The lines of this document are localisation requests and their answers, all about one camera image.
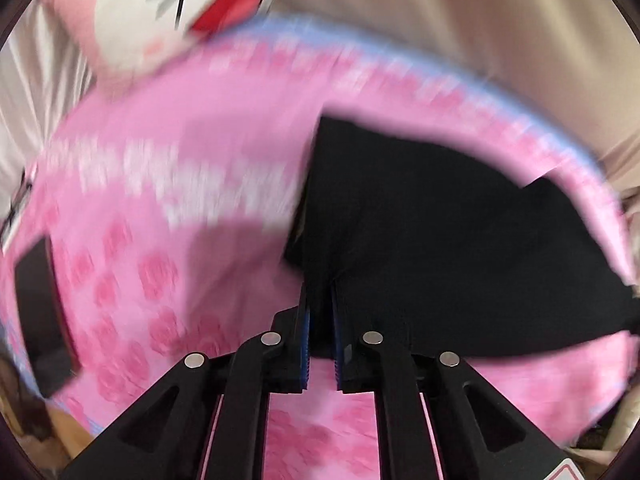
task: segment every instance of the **metal pin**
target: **metal pin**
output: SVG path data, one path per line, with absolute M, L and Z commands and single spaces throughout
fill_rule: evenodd
M 454 366 L 458 366 L 460 364 L 460 357 L 453 352 L 443 352 L 440 354 L 440 362 L 445 366 L 453 368 Z
M 275 346 L 282 341 L 282 338 L 277 332 L 266 332 L 262 334 L 260 341 L 262 341 L 263 345 Z
M 204 364 L 204 355 L 189 354 L 184 358 L 184 364 L 187 368 L 199 368 Z
M 379 345 L 382 343 L 382 334 L 380 332 L 365 332 L 362 335 L 362 340 L 369 345 Z

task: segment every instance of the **pink bedsheet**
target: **pink bedsheet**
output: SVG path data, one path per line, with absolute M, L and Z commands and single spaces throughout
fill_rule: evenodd
M 119 102 L 92 93 L 38 162 L 31 202 L 0 260 L 0 320 L 29 378 L 12 269 L 49 232 L 82 364 L 54 402 L 93 433 L 187 352 L 232 352 L 296 304 L 300 279 L 280 257 L 323 110 L 471 153 L 520 184 L 549 173 L 612 268 L 627 282 L 634 275 L 615 195 L 534 116 L 503 108 L 489 91 L 480 98 L 455 74 L 291 34 L 244 30 Z M 619 333 L 474 365 L 565 442 L 620 396 L 635 352 Z M 332 370 L 313 361 L 307 392 L 273 396 L 267 479 L 379 477 L 372 397 L 335 392 Z

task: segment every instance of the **folded black fabric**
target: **folded black fabric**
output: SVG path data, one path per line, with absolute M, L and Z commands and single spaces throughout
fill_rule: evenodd
M 640 318 L 551 181 L 521 189 L 455 150 L 332 118 L 318 127 L 286 259 L 304 273 L 316 341 L 331 337 L 331 283 L 353 322 L 366 320 L 356 330 L 431 355 L 553 351 Z

